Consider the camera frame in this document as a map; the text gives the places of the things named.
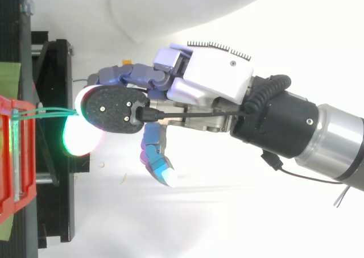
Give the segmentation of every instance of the green string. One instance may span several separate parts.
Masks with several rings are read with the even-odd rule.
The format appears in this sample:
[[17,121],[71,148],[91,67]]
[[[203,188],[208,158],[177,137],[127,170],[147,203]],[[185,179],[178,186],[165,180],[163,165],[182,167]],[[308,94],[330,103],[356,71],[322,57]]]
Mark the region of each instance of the green string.
[[30,119],[42,119],[42,118],[59,118],[59,117],[67,117],[70,115],[74,115],[74,113],[69,112],[57,112],[57,113],[45,113],[45,114],[37,114],[37,115],[29,115],[29,116],[16,116],[13,117],[13,120],[30,120]]
[[63,112],[68,112],[68,113],[76,113],[75,110],[65,109],[63,107],[42,107],[39,109],[32,109],[32,110],[27,110],[27,111],[21,111],[18,113],[13,113],[13,116],[20,116],[22,114],[29,114],[29,113],[38,113],[40,111],[63,111]]

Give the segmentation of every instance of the orange tab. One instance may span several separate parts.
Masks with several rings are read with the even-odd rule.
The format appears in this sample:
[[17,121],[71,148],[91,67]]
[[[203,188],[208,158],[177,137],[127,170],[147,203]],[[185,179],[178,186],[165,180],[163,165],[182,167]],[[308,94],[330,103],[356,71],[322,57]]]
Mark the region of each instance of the orange tab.
[[123,66],[126,65],[126,64],[131,64],[131,60],[123,60]]

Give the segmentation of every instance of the black cylindrical joint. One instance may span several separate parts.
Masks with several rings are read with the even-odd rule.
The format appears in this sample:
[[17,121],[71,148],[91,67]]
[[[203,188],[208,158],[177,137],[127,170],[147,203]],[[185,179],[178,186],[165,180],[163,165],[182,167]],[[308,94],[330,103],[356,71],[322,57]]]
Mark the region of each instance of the black cylindrical joint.
[[314,103],[283,91],[252,116],[239,117],[231,136],[274,154],[300,155],[315,131],[319,110]]

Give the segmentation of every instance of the white fabric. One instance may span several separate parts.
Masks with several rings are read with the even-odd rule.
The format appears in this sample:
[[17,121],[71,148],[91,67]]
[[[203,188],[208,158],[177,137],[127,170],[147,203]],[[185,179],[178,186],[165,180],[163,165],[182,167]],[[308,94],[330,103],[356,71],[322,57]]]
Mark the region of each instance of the white fabric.
[[110,5],[116,24],[140,42],[209,22],[253,1],[110,0]]

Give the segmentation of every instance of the green light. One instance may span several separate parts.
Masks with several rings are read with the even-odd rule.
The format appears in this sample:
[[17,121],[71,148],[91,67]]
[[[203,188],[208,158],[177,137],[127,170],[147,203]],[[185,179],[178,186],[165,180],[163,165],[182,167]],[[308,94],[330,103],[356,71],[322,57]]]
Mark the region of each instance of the green light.
[[70,115],[63,129],[63,144],[70,154],[82,156],[95,149],[101,135],[102,130],[87,122],[82,116]]

